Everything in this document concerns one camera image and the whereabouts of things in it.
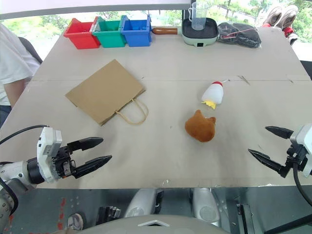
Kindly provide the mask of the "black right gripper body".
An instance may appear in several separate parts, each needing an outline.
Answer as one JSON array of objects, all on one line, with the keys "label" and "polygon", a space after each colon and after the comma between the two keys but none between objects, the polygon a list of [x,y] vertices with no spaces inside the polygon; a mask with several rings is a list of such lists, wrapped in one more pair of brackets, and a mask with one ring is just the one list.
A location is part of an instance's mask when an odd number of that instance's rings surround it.
[{"label": "black right gripper body", "polygon": [[297,164],[297,170],[302,172],[308,161],[306,156],[307,154],[308,152],[303,145],[291,144],[291,146],[287,150],[288,156],[285,166],[293,169],[293,164],[295,163]]}]

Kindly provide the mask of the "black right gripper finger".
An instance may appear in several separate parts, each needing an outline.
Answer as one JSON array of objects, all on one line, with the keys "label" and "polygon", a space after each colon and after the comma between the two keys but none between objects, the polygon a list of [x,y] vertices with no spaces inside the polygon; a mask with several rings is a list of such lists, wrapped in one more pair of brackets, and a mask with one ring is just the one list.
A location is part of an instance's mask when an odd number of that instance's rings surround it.
[{"label": "black right gripper finger", "polygon": [[287,128],[282,128],[282,127],[277,127],[277,126],[266,126],[265,129],[283,139],[289,139],[291,135],[293,134],[292,130],[289,130]]},{"label": "black right gripper finger", "polygon": [[248,151],[260,163],[262,163],[263,165],[267,166],[268,168],[276,171],[281,177],[285,178],[287,176],[287,174],[289,173],[290,167],[283,166],[283,165],[271,160],[271,158],[268,155],[263,154],[263,153],[256,151],[256,150],[252,150],[252,149],[248,149]]}]

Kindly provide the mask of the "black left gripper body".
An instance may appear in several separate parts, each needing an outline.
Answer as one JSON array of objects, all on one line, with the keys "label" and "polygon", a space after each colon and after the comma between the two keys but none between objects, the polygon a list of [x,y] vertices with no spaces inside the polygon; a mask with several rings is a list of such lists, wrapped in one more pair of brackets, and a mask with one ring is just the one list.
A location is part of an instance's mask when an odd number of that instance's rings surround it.
[{"label": "black left gripper body", "polygon": [[71,154],[75,151],[73,145],[60,147],[56,156],[52,157],[52,163],[55,167],[56,173],[61,178],[69,176],[76,177],[76,164],[71,160]]}]

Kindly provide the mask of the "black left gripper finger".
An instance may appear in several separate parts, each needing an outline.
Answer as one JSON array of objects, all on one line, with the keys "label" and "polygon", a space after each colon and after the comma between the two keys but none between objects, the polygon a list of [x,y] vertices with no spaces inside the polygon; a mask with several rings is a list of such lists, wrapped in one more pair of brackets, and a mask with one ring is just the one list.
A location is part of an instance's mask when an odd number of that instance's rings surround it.
[{"label": "black left gripper finger", "polygon": [[101,137],[88,137],[68,143],[67,148],[69,151],[77,151],[77,150],[85,151],[87,149],[96,147],[103,141],[104,139]]},{"label": "black left gripper finger", "polygon": [[85,164],[79,167],[75,167],[74,172],[72,173],[72,176],[74,178],[80,178],[93,171],[96,171],[97,169],[99,169],[100,167],[108,163],[111,158],[112,158],[112,155],[109,155],[109,156],[101,156],[101,157],[97,157],[92,160],[89,160],[85,162]]}]

